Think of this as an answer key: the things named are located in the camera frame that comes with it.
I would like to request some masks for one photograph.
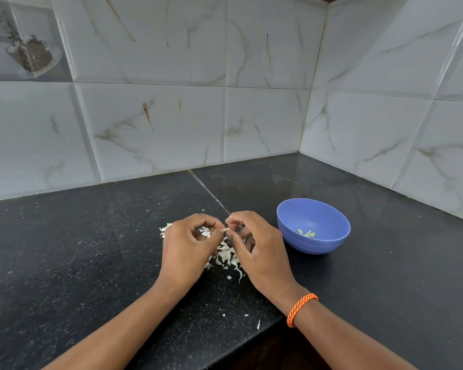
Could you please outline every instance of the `garlic skin pile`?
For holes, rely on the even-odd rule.
[[[165,231],[167,230],[168,227],[170,227],[172,224],[166,224],[166,227],[160,228],[160,235],[164,239],[165,238]],[[201,227],[199,229],[199,232],[209,238],[211,236],[211,231],[207,227]],[[213,265],[211,264],[211,260],[214,258],[216,265],[219,265],[223,267],[224,269],[228,269],[228,267],[234,266],[234,270],[238,271],[240,274],[240,278],[238,279],[238,282],[240,283],[240,279],[245,275],[245,273],[241,270],[240,266],[240,260],[238,259],[236,255],[235,249],[229,245],[228,239],[225,239],[221,242],[220,245],[216,247],[216,250],[218,251],[218,254],[216,256],[209,256],[209,260],[206,262],[204,265],[204,268],[209,270]]]

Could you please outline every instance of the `left hand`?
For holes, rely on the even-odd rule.
[[[210,238],[195,231],[202,226],[211,230]],[[193,214],[173,222],[165,231],[158,279],[187,293],[201,276],[209,256],[216,253],[216,247],[223,241],[219,230],[224,228],[218,219],[206,214]]]

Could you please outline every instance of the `orange bracelet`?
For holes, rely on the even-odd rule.
[[[288,318],[286,319],[286,323],[288,324],[288,327],[295,327],[295,325],[293,324],[293,320],[295,319],[295,316],[297,315],[298,311],[300,310],[300,308],[309,300],[315,298],[316,300],[319,300],[317,298],[316,295],[314,295],[313,293],[309,293],[307,295],[305,295],[304,297],[302,297],[296,304],[295,306],[292,308],[292,310],[290,310],[290,314],[288,315]]]

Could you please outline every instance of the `hand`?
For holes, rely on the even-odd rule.
[[[253,211],[231,213],[225,222],[233,230],[226,235],[250,281],[287,315],[309,291],[293,277],[281,232]],[[245,227],[236,233],[241,224]]]
[[[195,231],[202,226],[211,230],[210,238]],[[223,233],[219,231],[223,228],[218,219],[205,214],[193,214],[173,222],[165,231],[158,279],[187,293],[201,276],[209,256],[216,253],[216,247],[223,241]]]

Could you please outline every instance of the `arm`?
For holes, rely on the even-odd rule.
[[[239,233],[228,231],[227,236],[254,286],[288,315],[309,291],[293,277],[281,232],[251,211],[232,213],[226,223],[231,229],[245,225]],[[317,300],[307,302],[294,323],[333,370],[414,369]]]
[[[209,227],[209,239],[195,227]],[[77,343],[46,370],[123,369],[164,317],[199,279],[209,256],[216,252],[225,228],[216,218],[194,214],[165,232],[159,277],[143,296],[98,330]]]

